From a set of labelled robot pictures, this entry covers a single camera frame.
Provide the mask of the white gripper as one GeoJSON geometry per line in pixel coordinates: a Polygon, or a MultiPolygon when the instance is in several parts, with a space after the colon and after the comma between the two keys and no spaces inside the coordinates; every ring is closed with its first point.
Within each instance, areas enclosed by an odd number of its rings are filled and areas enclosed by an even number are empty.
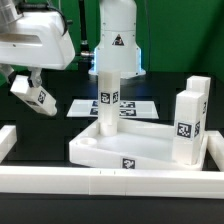
{"type": "Polygon", "coordinates": [[[41,68],[63,70],[74,56],[69,32],[64,32],[57,12],[25,12],[10,24],[8,33],[0,34],[0,73],[9,84],[15,80],[11,65],[29,67],[29,85],[38,88],[42,85],[41,68]]]}

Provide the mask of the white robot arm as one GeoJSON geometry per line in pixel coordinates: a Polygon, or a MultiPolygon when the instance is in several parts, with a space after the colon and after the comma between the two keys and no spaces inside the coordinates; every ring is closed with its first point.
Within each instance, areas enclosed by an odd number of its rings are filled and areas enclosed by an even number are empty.
{"type": "MultiPolygon", "coordinates": [[[[141,50],[136,44],[134,0],[99,0],[100,35],[92,73],[117,68],[123,79],[141,76],[141,50]]],[[[65,69],[75,49],[64,14],[52,4],[0,0],[0,74],[12,83],[14,66],[31,69],[29,82],[41,85],[43,69],[65,69]]]]}

